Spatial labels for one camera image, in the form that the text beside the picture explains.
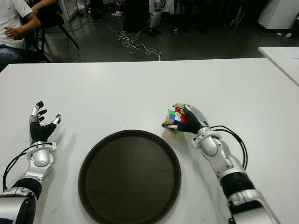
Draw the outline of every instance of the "rubik's cube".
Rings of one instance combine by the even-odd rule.
[[[177,134],[178,130],[170,129],[167,126],[168,125],[178,125],[181,122],[185,122],[185,121],[186,121],[186,114],[184,113],[183,109],[181,109],[179,107],[172,106],[168,110],[167,117],[166,117],[164,123],[162,124],[162,127]]]

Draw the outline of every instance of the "black cable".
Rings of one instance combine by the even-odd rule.
[[[232,136],[234,136],[235,137],[235,135],[232,133],[232,132],[230,132],[230,131],[228,131],[228,130],[225,130],[225,129],[215,129],[214,131],[223,131],[223,132],[227,132],[227,133],[229,133],[229,134],[231,134]],[[244,148],[243,148],[243,145],[241,144],[241,142],[240,141],[238,141],[238,143],[240,144],[240,146],[241,146],[241,149],[242,149],[242,152],[243,152],[243,163],[242,163],[242,166],[243,166],[243,168],[245,169],[245,151],[244,151]]]
[[[227,132],[227,133],[233,135],[234,138],[238,141],[238,143],[240,144],[240,146],[242,148],[242,153],[243,153],[243,163],[242,163],[242,166],[243,166],[244,169],[246,169],[247,165],[248,165],[248,153],[247,153],[247,148],[246,148],[243,140],[235,132],[233,132],[231,129],[229,129],[226,126],[223,126],[223,125],[212,126],[211,129],[212,128],[216,128],[216,127],[226,128],[227,130],[225,130],[225,129],[216,129],[214,131],[224,131],[224,132]]]
[[[36,145],[34,145],[34,146],[30,146],[30,147],[24,149],[18,156],[14,157],[14,158],[10,161],[10,163],[6,166],[6,169],[5,169],[5,171],[4,171],[3,178],[2,178],[2,189],[3,189],[3,191],[7,190],[7,186],[6,186],[6,177],[7,177],[8,173],[9,173],[9,171],[11,170],[11,168],[12,168],[12,167],[15,165],[15,163],[18,161],[18,159],[19,159],[21,156],[25,155],[25,154],[26,154],[26,151],[27,151],[28,149],[30,149],[30,148],[32,148],[32,147],[40,146],[40,145],[45,145],[45,144],[52,144],[52,143],[48,143],[48,142],[47,142],[47,143],[40,143],[40,144],[36,144]]]

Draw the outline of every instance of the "black robotic glove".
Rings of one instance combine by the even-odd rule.
[[[29,119],[30,144],[42,141],[47,142],[50,135],[54,132],[57,124],[61,121],[61,115],[58,114],[56,118],[48,125],[41,126],[40,122],[44,120],[41,117],[47,110],[39,111],[43,107],[43,102],[38,102],[32,109]]]
[[[175,107],[183,109],[186,114],[186,121],[178,124],[178,131],[197,134],[200,129],[209,127],[206,118],[196,107],[186,104],[175,104]]]
[[[186,114],[186,121],[178,124],[178,131],[197,134],[198,130],[202,128],[199,121],[192,112],[184,109],[183,111]]]

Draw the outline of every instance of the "white table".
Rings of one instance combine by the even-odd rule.
[[[299,48],[259,47],[258,50],[299,86]]]
[[[227,224],[226,198],[192,134],[161,127],[176,102],[197,106],[211,125],[224,124],[243,138],[248,174],[284,224],[299,220],[299,88],[266,58],[130,63],[9,65],[0,73],[0,176],[28,146],[28,116],[43,100],[47,121],[60,112],[54,172],[41,195],[36,224],[94,224],[78,196],[78,172],[102,138],[125,129],[161,136],[182,169],[178,200],[160,224]],[[240,160],[241,149],[223,134]],[[11,184],[26,170],[22,158]]]

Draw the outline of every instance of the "jeans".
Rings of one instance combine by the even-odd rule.
[[[9,64],[25,63],[25,51],[0,44],[0,72]]]

